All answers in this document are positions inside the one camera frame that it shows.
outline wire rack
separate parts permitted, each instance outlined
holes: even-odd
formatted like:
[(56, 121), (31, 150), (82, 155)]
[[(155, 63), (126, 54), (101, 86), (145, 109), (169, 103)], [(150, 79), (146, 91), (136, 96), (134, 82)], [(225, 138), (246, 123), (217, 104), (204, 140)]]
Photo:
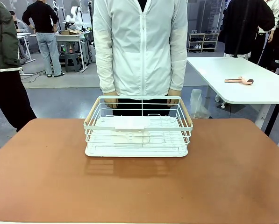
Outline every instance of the wire rack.
[[(155, 111), (148, 116), (112, 116), (105, 99), (125, 99), (122, 96), (100, 96), (84, 121), (86, 155), (98, 157), (182, 157), (188, 154), (187, 145), (193, 124), (180, 97), (132, 96), (141, 109)], [(174, 116), (160, 116), (159, 110), (144, 109), (148, 99), (177, 99), (173, 107), (167, 107)]]

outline plastic bag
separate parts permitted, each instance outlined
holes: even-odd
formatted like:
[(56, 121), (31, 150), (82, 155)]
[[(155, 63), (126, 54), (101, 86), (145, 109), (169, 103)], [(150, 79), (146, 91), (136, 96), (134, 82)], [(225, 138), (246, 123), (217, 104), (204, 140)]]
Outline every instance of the plastic bag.
[(210, 117), (208, 111), (202, 104), (201, 90), (192, 90), (190, 97), (190, 115), (192, 118), (207, 119)]

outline white jacket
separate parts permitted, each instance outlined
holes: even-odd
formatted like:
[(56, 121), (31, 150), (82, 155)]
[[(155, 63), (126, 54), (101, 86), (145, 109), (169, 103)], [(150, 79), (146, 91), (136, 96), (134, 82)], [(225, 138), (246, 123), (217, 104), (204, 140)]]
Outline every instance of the white jacket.
[[(266, 3), (273, 12), (275, 26), (272, 28), (272, 30), (275, 30), (279, 22), (279, 0), (267, 0)], [(260, 28), (259, 33), (266, 33), (266, 32)]]
[(104, 93), (164, 96), (182, 90), (187, 0), (96, 0), (93, 35)]

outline black pants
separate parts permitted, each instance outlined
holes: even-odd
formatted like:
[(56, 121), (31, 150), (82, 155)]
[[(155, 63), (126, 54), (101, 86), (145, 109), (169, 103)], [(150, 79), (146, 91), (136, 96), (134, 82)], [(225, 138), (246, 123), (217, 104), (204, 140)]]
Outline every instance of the black pants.
[(279, 28), (276, 28), (274, 32), (273, 40), (266, 44), (259, 66), (272, 70), (271, 63), (275, 60), (279, 60), (279, 51), (277, 48), (279, 48)]
[(251, 49), (251, 55), (248, 59), (250, 62), (258, 64), (265, 45), (266, 33), (259, 33), (255, 39), (254, 45)]
[[(142, 105), (141, 100), (134, 99), (119, 99), (119, 103), (130, 103), (130, 104), (118, 104), (118, 109), (127, 109), (127, 110), (112, 110), (114, 116), (142, 116)], [(168, 116), (170, 107), (165, 105), (167, 103), (166, 99), (151, 99), (144, 100), (144, 104), (163, 104), (163, 105), (143, 105), (143, 109), (151, 111), (143, 111), (144, 116), (149, 114), (154, 114), (155, 116), (160, 114), (160, 116)]]
[(36, 118), (18, 71), (0, 72), (0, 109), (17, 132)]

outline hand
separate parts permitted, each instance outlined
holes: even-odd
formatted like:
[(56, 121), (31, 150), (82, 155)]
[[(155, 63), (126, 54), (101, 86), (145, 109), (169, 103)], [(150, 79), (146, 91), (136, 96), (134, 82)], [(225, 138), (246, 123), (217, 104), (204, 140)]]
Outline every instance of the hand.
[(268, 43), (270, 43), (273, 39), (273, 33), (269, 34), (269, 37), (268, 37)]
[[(114, 92), (110, 92), (110, 93), (104, 93), (104, 96), (117, 96), (116, 91)], [(109, 108), (113, 108), (113, 109), (117, 109), (117, 104), (119, 100), (118, 99), (104, 99), (105, 103), (109, 103), (107, 104), (107, 107)]]
[[(180, 97), (181, 96), (181, 91), (169, 89), (167, 95), (170, 96), (170, 97)], [(178, 99), (167, 99), (167, 103), (170, 104), (170, 105), (167, 105), (167, 106), (175, 106), (173, 104), (178, 104), (179, 100)]]

